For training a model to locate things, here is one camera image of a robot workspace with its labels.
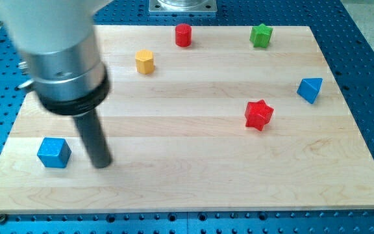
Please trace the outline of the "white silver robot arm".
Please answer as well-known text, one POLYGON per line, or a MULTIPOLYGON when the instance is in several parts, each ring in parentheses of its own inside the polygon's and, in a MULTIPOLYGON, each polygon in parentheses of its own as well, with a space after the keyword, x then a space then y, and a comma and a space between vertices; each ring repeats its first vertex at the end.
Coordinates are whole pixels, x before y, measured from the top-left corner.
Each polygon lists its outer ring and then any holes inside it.
POLYGON ((109 92, 93 15, 109 0, 0 0, 0 16, 42 105, 61 115, 98 106, 109 92))

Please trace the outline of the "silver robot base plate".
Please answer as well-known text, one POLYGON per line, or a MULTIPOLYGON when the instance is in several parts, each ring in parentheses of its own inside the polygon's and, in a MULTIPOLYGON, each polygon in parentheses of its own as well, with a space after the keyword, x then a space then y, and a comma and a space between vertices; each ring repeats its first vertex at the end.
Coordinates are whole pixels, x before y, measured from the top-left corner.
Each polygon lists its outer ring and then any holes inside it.
POLYGON ((149 12, 216 12, 216 0, 149 0, 149 12))

